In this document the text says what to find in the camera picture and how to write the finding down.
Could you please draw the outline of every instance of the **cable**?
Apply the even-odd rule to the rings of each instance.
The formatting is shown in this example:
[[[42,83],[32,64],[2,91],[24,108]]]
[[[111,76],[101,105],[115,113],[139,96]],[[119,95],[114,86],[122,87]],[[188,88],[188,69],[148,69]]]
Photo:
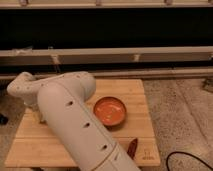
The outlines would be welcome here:
[[[211,167],[210,165],[208,165],[206,162],[204,162],[202,159],[200,159],[199,157],[193,155],[193,154],[190,154],[190,153],[187,153],[187,152],[182,152],[182,151],[174,151],[174,152],[171,152],[167,158],[166,158],[166,167],[167,167],[167,170],[170,171],[170,168],[169,168],[169,159],[172,155],[174,154],[184,154],[184,155],[187,155],[187,156],[190,156],[192,158],[195,158],[197,159],[199,162],[203,163],[207,168],[209,168],[211,171],[213,171],[213,167]]]

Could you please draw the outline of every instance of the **orange bowl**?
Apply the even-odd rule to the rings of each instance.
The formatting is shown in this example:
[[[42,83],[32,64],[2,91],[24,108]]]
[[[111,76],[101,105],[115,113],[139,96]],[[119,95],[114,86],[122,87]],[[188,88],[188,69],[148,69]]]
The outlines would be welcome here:
[[[103,97],[94,106],[94,114],[105,126],[115,126],[124,121],[126,107],[115,97]]]

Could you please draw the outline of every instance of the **wood grain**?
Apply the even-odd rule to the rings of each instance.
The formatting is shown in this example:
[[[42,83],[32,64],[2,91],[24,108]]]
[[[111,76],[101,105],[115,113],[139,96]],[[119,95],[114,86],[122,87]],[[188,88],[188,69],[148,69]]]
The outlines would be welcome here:
[[[112,136],[128,149],[139,139],[135,162],[139,166],[160,164],[159,153],[141,80],[97,80],[97,89],[86,102],[92,111],[96,101],[114,96],[123,101],[127,118],[123,124],[110,128]],[[36,111],[27,108],[5,161],[6,167],[74,167],[75,162],[48,125],[34,117]]]

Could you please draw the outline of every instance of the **speckled floor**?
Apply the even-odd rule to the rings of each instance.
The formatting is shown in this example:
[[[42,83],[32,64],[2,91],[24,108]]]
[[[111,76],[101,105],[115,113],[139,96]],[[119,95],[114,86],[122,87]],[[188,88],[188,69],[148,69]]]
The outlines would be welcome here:
[[[144,81],[161,165],[143,167],[143,171],[166,171],[166,156],[175,150],[193,153],[213,166],[213,93],[202,89],[203,81]],[[0,126],[0,171],[30,171],[6,169],[3,165],[23,111],[21,100],[5,92],[0,94],[0,112],[10,118],[7,126]],[[171,158],[170,167],[172,171],[209,171],[196,160],[179,154]]]

